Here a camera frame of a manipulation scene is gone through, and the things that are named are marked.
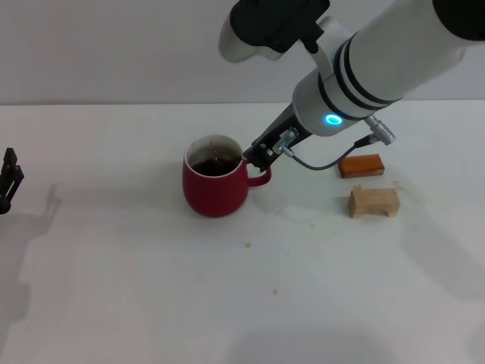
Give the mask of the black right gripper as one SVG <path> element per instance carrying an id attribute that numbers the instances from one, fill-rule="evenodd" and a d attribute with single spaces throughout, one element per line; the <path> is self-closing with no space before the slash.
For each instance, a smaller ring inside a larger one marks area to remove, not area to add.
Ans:
<path id="1" fill-rule="evenodd" d="M 293 105 L 287 106 L 252 145 L 243 153 L 249 162 L 258 162 L 260 172 L 266 172 L 271 164 L 290 148 L 311 136 L 299 122 Z"/>

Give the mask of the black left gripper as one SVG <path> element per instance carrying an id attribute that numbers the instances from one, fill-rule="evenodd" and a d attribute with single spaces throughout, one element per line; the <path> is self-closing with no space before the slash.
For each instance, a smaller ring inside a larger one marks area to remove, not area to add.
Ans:
<path id="1" fill-rule="evenodd" d="M 11 201 L 14 198 L 14 195 L 17 192 L 22 180 L 23 171 L 21 167 L 17 164 L 17 155 L 13 148 L 7 148 L 1 168 L 1 215 L 8 213 L 8 207 L 11 207 Z"/>

